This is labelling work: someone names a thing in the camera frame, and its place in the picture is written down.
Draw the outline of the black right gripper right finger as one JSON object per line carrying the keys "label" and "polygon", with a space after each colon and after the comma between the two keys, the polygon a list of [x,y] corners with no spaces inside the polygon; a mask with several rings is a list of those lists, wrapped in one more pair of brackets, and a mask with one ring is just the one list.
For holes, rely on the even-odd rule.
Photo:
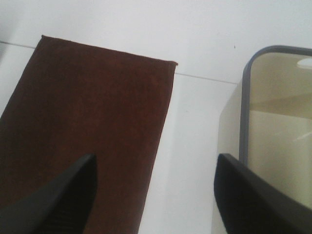
{"label": "black right gripper right finger", "polygon": [[231,154],[220,154],[214,196],[229,234],[310,234],[312,211],[265,182]]}

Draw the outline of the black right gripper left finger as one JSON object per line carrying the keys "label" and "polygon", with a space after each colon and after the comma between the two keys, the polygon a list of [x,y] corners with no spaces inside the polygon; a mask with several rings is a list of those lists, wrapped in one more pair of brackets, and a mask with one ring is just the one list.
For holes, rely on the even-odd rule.
{"label": "black right gripper left finger", "polygon": [[81,234],[98,186],[97,157],[84,155],[31,195],[0,211],[2,234]]}

